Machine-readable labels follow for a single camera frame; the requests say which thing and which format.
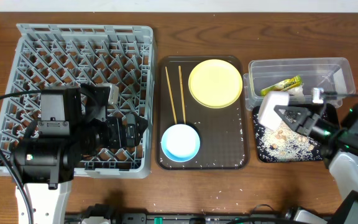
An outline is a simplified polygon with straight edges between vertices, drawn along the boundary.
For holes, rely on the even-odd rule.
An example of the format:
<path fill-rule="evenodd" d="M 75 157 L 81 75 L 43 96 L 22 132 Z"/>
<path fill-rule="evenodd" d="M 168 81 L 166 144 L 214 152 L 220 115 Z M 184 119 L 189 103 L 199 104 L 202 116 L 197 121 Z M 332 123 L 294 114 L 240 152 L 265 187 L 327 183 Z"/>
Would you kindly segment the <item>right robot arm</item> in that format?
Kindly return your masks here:
<path fill-rule="evenodd" d="M 321 157 L 343 199 L 328 223 L 358 223 L 358 104 L 340 126 L 327 122 L 308 108 L 276 106 L 274 112 L 294 132 L 321 145 Z"/>

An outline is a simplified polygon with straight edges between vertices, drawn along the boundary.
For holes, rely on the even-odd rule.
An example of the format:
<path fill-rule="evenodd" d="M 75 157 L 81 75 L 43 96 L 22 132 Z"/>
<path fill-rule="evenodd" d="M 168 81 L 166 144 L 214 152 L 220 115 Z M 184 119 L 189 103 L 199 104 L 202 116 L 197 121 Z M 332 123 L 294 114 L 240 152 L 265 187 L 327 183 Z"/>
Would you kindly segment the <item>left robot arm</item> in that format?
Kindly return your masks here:
<path fill-rule="evenodd" d="M 148 128 L 129 113 L 107 115 L 116 86 L 50 88 L 41 93 L 42 116 L 32 121 L 12 150 L 11 162 L 24 183 L 35 223 L 63 223 L 75 167 L 101 148 L 136 147 Z"/>

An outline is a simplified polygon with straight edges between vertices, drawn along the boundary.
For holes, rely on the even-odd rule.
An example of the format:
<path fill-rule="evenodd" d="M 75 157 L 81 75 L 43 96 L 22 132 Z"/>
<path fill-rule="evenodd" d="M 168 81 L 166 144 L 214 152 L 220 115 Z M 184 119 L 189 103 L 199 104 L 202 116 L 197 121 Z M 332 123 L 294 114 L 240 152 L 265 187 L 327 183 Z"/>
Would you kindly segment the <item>green snack wrapper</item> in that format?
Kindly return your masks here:
<path fill-rule="evenodd" d="M 297 75 L 293 78 L 285 79 L 260 91 L 261 96 L 267 95 L 271 91 L 287 91 L 291 88 L 298 87 L 303 83 L 302 78 Z"/>

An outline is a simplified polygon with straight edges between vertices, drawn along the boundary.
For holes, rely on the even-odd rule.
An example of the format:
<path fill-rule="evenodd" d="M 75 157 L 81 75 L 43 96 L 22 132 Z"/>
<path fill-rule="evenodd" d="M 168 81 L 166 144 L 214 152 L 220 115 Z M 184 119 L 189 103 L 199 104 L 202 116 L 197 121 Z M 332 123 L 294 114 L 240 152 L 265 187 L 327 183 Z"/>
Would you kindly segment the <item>white bowl with food scraps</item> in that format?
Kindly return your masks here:
<path fill-rule="evenodd" d="M 258 122 L 267 129 L 275 131 L 280 126 L 282 119 L 274 111 L 276 106 L 288 106 L 290 95 L 285 91 L 270 91 L 264 97 L 259 108 Z"/>

